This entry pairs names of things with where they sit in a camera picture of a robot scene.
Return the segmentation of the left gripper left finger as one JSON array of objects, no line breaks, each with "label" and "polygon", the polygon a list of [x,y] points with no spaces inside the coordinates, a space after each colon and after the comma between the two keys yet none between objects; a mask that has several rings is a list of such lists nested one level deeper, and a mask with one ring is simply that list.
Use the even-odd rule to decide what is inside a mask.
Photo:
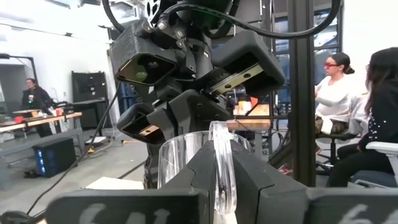
[{"label": "left gripper left finger", "polygon": [[215,211],[216,154],[208,141],[162,190],[172,190],[166,224],[211,224]]}]

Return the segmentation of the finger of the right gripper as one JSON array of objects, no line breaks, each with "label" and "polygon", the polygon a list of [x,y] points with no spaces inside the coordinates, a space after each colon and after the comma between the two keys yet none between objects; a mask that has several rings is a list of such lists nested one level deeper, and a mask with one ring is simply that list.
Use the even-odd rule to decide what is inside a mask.
[{"label": "finger of the right gripper", "polygon": [[154,138],[147,144],[148,156],[144,164],[144,188],[156,189],[158,183],[159,149],[166,140],[175,137],[175,119],[169,108],[158,108],[147,116],[149,123],[158,127],[149,134]]},{"label": "finger of the right gripper", "polygon": [[212,121],[227,121],[233,115],[219,104],[195,90],[187,90],[169,101],[177,121],[178,135],[208,131]]}]

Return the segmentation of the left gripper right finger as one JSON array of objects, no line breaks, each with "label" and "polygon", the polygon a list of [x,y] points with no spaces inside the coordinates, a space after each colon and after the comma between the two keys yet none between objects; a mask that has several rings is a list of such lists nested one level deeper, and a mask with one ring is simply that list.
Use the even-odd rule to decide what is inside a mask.
[{"label": "left gripper right finger", "polygon": [[236,176],[238,224],[303,224],[307,186],[231,141]]}]

